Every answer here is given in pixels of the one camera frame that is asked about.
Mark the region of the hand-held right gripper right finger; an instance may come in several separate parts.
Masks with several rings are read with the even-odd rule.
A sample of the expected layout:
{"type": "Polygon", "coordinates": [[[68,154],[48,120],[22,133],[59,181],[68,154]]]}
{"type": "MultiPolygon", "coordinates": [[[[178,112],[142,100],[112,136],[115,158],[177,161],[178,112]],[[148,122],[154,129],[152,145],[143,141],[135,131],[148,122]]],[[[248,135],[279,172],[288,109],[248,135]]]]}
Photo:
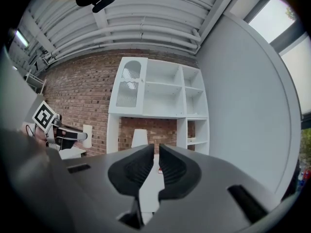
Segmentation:
{"type": "Polygon", "coordinates": [[[281,200],[233,164],[162,144],[165,188],[143,233],[285,233],[296,195],[281,200]]]}

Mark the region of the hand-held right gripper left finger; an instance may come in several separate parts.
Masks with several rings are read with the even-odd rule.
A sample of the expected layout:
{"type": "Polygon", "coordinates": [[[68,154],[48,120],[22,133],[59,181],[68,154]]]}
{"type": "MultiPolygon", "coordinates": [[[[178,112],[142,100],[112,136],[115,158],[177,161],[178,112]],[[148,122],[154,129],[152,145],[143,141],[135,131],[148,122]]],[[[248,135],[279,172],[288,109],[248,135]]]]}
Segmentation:
{"type": "Polygon", "coordinates": [[[139,190],[154,165],[154,146],[62,160],[48,150],[53,180],[74,233],[140,233],[139,190]]]}

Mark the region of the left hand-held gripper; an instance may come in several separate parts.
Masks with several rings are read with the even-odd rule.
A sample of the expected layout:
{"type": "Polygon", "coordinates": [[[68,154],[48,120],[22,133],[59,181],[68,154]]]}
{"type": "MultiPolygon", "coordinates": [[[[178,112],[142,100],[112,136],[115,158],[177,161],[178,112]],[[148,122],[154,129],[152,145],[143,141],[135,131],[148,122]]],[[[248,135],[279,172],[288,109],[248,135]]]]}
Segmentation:
{"type": "Polygon", "coordinates": [[[75,141],[84,141],[88,137],[85,132],[63,127],[61,115],[57,114],[45,101],[41,102],[32,119],[34,124],[44,131],[47,138],[46,147],[57,151],[71,149],[75,141]]]}

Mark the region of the person's left forearm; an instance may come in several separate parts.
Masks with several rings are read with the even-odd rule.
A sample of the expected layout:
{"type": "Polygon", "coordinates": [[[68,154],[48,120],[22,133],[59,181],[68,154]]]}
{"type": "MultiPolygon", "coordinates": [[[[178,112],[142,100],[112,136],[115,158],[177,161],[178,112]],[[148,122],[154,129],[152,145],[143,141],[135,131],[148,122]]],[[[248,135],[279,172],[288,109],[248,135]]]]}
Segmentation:
{"type": "Polygon", "coordinates": [[[32,137],[40,146],[46,147],[46,135],[36,124],[23,122],[20,131],[26,136],[32,137]]]}

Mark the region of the white side table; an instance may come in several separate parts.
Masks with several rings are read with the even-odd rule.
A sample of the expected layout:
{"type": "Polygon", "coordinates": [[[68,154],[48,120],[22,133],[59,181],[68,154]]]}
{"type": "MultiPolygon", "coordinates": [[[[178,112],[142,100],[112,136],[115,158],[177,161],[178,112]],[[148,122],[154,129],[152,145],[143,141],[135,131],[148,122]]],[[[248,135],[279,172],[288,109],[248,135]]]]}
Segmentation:
{"type": "Polygon", "coordinates": [[[71,149],[64,149],[59,151],[59,155],[62,160],[81,158],[86,150],[73,146],[71,149]]]}

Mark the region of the white metal rack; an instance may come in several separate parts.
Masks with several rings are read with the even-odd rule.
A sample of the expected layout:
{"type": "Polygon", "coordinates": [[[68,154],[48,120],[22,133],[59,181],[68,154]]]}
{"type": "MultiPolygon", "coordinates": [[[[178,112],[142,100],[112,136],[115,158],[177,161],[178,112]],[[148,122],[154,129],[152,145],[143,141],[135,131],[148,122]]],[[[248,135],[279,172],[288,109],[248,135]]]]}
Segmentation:
{"type": "Polygon", "coordinates": [[[46,79],[41,80],[33,75],[31,72],[28,72],[24,76],[24,80],[36,94],[43,95],[43,91],[47,81],[46,79]]]}

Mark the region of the white shade table lamp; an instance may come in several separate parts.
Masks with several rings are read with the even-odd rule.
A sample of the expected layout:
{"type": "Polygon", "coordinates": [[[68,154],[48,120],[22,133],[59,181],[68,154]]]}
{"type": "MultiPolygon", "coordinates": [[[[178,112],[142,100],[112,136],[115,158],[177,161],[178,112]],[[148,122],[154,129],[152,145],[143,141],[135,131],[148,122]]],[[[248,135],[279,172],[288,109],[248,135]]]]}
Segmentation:
{"type": "Polygon", "coordinates": [[[135,129],[131,147],[135,148],[141,145],[148,145],[147,130],[135,129]]]}

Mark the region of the white arched glass cabinet door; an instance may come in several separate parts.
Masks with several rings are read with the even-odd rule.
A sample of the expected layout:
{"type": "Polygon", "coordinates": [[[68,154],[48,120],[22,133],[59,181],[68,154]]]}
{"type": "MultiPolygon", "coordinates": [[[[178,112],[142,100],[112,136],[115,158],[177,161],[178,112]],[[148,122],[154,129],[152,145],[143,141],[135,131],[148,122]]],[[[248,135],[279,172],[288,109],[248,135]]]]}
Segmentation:
{"type": "Polygon", "coordinates": [[[109,113],[142,115],[147,58],[123,57],[111,93],[109,113]]]}

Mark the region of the white hutch shelf unit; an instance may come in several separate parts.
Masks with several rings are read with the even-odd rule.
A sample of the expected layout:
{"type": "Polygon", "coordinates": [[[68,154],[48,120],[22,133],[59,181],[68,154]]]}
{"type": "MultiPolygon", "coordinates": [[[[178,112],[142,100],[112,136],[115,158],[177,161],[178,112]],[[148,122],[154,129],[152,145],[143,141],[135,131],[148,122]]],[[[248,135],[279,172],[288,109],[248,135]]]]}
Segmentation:
{"type": "Polygon", "coordinates": [[[209,115],[202,73],[182,64],[148,59],[142,115],[108,112],[106,152],[118,151],[121,117],[176,119],[176,145],[209,154],[209,115]],[[196,141],[188,144],[188,138],[196,141]]]}

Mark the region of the fluorescent ceiling light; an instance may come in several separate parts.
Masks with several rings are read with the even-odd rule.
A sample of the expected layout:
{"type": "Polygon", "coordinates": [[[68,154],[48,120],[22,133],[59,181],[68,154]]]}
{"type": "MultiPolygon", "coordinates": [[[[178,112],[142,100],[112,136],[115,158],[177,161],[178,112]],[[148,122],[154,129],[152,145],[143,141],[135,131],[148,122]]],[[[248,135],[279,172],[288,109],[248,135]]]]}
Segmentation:
{"type": "Polygon", "coordinates": [[[27,38],[22,34],[22,32],[19,29],[17,29],[15,31],[15,36],[24,45],[24,47],[27,48],[29,46],[29,41],[27,40],[27,38]]]}

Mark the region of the white ceiling pipes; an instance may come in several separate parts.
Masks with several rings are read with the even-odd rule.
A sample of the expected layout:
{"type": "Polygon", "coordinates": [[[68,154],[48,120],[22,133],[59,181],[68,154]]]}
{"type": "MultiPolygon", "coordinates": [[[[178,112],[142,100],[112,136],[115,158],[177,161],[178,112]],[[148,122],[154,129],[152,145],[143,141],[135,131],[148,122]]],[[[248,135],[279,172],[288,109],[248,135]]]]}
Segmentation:
{"type": "Polygon", "coordinates": [[[34,0],[21,25],[30,53],[45,64],[120,48],[164,48],[194,54],[208,9],[186,0],[117,0],[95,13],[75,0],[34,0]]]}

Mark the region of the black window frame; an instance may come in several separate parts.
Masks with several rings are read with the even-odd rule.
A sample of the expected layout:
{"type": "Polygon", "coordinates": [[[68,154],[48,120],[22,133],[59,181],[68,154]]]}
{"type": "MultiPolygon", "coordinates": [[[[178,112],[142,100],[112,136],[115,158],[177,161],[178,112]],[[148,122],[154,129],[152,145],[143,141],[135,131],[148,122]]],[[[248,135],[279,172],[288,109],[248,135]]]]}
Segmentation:
{"type": "Polygon", "coordinates": [[[286,0],[259,0],[245,16],[281,56],[296,86],[301,129],[311,128],[311,36],[286,0]]]}

